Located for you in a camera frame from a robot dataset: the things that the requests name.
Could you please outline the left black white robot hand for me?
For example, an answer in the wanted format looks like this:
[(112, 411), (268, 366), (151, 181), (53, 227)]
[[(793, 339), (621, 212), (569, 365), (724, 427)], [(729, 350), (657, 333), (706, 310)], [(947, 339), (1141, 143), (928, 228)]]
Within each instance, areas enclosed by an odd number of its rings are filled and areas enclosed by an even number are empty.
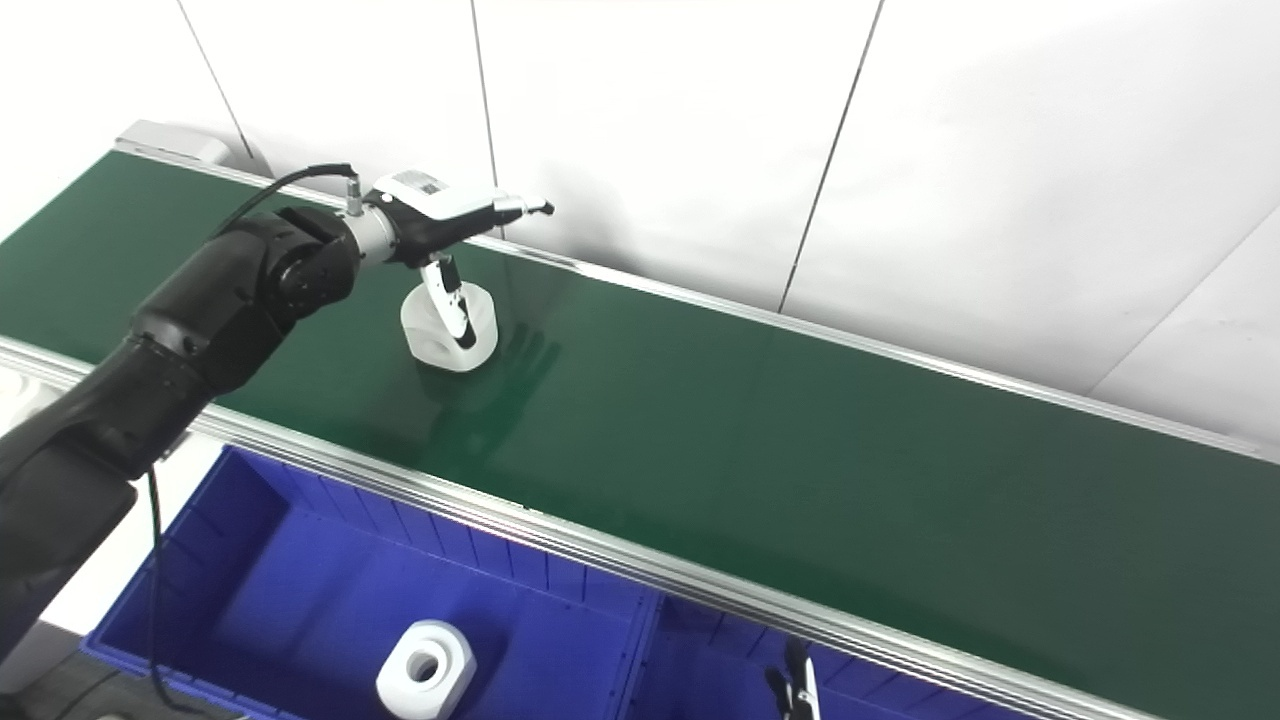
[(451, 372), (484, 364), (498, 340), (494, 301), (462, 279), (451, 249), (525, 217), (552, 217), (556, 205), (493, 186), (451, 187), (422, 170), (384, 176), (367, 191), (352, 179), (347, 193), (340, 219), (361, 264), (419, 273), (399, 311), (411, 354)]

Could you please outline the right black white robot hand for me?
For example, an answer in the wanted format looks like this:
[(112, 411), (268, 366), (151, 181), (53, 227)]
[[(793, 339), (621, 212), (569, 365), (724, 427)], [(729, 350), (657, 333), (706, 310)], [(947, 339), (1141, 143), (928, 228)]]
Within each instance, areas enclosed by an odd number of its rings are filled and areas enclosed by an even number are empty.
[(764, 669), (765, 684), (781, 719), (820, 719), (815, 666), (805, 643), (788, 635), (783, 646), (783, 667)]

